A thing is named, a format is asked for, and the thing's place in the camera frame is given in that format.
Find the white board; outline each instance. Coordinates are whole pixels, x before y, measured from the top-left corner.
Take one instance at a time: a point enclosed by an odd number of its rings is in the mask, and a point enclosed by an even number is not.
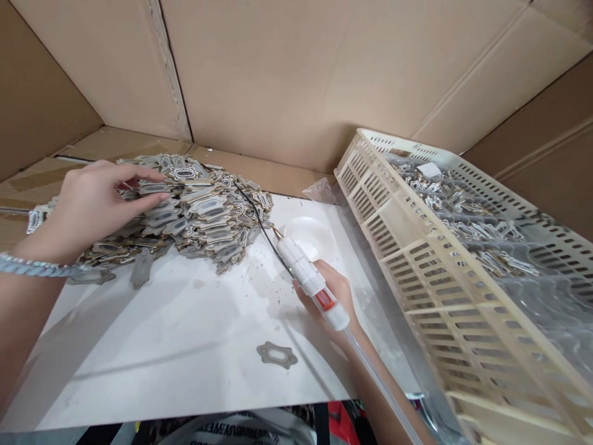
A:
[[[418,385],[386,320],[335,206],[274,195],[271,220],[310,216],[335,237],[361,324],[405,392]],[[291,279],[261,235],[218,277],[207,259],[173,248],[139,291],[132,267],[102,286],[66,286],[22,376],[0,431],[129,422],[355,397],[347,363],[312,322]],[[263,364],[256,347],[289,346],[289,370]]]

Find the plastic crate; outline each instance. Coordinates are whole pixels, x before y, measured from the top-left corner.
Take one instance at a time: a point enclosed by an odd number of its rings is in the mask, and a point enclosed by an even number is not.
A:
[[[435,162],[495,218],[515,220],[527,241],[500,248],[529,255],[543,276],[490,276],[385,152]],[[529,299],[513,287],[555,298],[567,317],[593,308],[593,245],[461,157],[402,138],[358,129],[335,175],[468,439],[593,443],[593,378],[516,304]]]

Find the silver bracelet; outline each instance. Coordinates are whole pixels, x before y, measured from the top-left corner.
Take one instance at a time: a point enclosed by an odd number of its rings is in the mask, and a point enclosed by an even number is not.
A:
[[[0,253],[0,272],[15,273],[17,275],[71,277],[83,271],[92,269],[89,265],[76,264],[63,266],[45,261],[24,260],[16,258],[6,252]]]

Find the nozzle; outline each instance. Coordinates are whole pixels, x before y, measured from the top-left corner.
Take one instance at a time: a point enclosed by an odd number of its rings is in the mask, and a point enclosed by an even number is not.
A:
[[[272,226],[272,230],[274,231],[274,235],[276,235],[276,239],[278,241],[282,241],[282,238],[284,238],[284,235],[282,235],[278,229],[276,229],[274,226]]]

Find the red fabric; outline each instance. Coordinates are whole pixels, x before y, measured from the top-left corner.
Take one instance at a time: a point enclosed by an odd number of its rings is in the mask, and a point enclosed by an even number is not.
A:
[[[341,402],[328,402],[329,432],[349,445],[360,445],[354,425]]]

